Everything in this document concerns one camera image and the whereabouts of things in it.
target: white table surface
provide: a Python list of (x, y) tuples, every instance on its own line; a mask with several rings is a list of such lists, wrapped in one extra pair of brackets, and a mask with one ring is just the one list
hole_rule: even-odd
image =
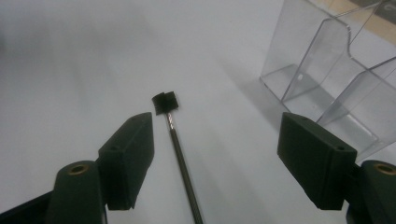
[[(282, 1), (0, 2), (0, 212), (95, 160), (129, 117), (174, 91), (205, 223), (345, 223), (276, 155), (283, 108), (259, 81)], [(135, 210), (108, 222), (193, 223), (164, 116)], [(376, 155), (396, 161), (389, 149)]]

